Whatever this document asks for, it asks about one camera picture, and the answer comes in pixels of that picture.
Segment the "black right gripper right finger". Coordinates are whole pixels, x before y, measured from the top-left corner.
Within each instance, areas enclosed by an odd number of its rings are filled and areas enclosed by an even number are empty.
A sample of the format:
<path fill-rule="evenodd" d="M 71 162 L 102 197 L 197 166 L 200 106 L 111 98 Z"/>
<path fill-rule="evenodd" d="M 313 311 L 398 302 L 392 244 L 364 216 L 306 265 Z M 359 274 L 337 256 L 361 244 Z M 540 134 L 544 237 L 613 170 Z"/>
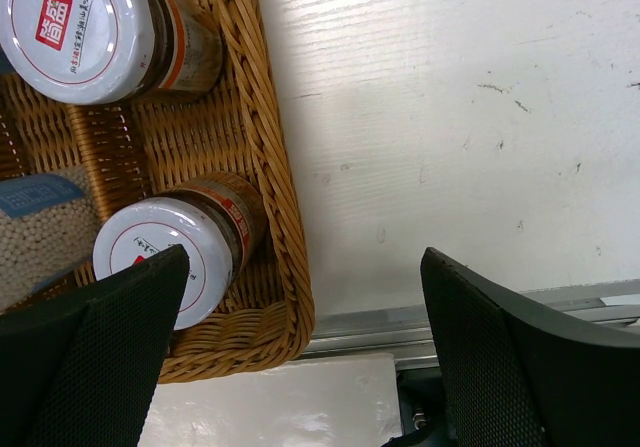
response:
<path fill-rule="evenodd" d="M 420 272 L 459 445 L 638 445 L 638 334 L 554 310 L 432 247 Z"/>

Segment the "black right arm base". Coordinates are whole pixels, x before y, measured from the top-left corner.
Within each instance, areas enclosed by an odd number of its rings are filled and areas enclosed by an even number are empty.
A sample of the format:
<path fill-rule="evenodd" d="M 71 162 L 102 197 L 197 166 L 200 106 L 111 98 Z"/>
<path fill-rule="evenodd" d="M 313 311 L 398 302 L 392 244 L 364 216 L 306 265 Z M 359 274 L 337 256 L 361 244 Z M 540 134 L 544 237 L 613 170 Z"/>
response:
<path fill-rule="evenodd" d="M 402 433 L 385 446 L 457 446 L 439 367 L 397 374 Z"/>

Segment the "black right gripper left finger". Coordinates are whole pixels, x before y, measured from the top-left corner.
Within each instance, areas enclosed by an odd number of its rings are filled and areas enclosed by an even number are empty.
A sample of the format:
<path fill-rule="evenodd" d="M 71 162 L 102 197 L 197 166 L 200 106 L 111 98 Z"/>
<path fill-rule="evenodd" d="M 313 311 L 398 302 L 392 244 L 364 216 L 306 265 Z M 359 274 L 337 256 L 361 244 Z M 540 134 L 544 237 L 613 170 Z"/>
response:
<path fill-rule="evenodd" d="M 176 245 L 3 315 L 2 445 L 136 445 L 188 273 Z"/>

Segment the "white-lid spice jar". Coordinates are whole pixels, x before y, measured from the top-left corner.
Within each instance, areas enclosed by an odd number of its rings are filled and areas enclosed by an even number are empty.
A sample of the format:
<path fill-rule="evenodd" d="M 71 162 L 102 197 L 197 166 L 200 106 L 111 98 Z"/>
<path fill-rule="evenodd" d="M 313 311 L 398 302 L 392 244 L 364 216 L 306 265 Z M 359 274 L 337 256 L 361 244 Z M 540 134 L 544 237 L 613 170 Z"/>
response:
<path fill-rule="evenodd" d="M 266 227 L 257 189 L 237 174 L 212 172 L 112 215 L 94 244 L 95 277 L 102 280 L 181 245 L 190 267 L 174 328 L 184 330 L 218 307 Z"/>
<path fill-rule="evenodd" d="M 199 96 L 223 63 L 212 16 L 189 0 L 1 0 L 1 49 L 35 90 L 76 105 Z"/>

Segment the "silver-lid salt shaker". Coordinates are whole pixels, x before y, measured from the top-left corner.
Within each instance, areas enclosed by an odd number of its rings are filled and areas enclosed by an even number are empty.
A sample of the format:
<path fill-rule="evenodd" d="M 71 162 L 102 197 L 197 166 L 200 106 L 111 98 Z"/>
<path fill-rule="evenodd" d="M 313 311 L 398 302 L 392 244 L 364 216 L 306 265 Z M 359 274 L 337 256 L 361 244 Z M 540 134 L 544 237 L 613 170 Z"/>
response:
<path fill-rule="evenodd" d="M 0 75 L 11 75 L 16 72 L 16 69 L 8 59 L 6 53 L 0 50 Z"/>
<path fill-rule="evenodd" d="M 81 166 L 1 182 L 1 309 L 89 260 L 101 228 Z"/>

